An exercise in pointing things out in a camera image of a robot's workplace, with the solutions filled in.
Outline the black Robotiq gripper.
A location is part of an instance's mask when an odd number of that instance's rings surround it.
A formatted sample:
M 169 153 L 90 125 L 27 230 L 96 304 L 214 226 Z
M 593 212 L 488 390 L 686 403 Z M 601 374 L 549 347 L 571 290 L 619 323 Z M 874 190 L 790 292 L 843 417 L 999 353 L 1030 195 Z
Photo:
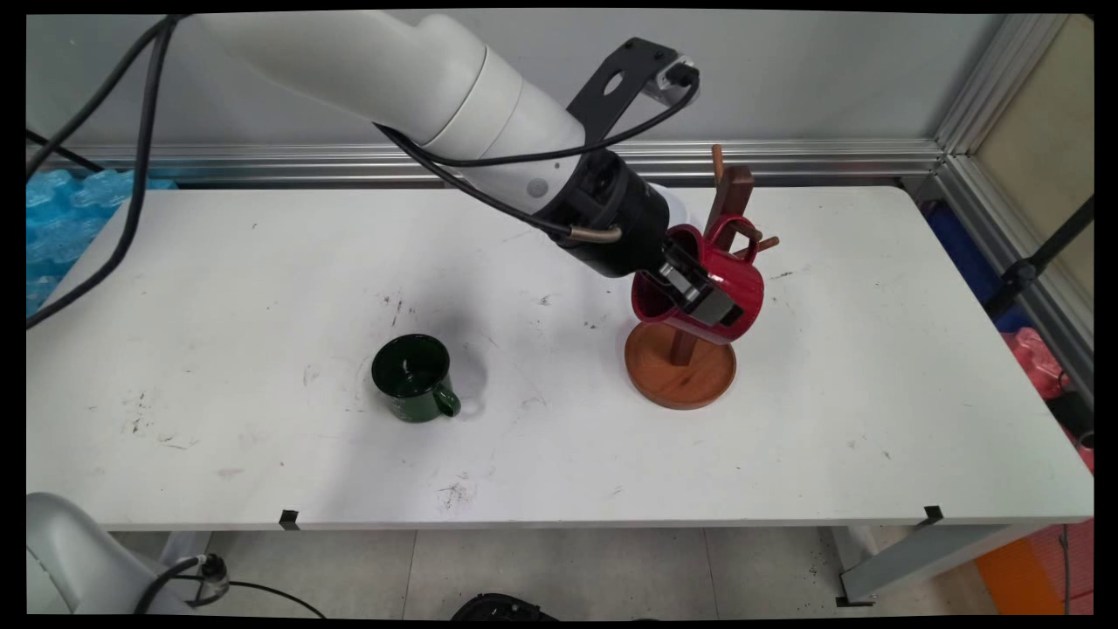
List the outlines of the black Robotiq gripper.
M 610 244 L 553 238 L 556 246 L 607 278 L 659 270 L 659 290 L 703 326 L 731 326 L 743 309 L 716 286 L 697 254 L 666 239 L 667 201 L 614 152 L 582 155 L 574 175 L 550 203 L 536 212 L 556 225 L 584 230 L 620 230 Z

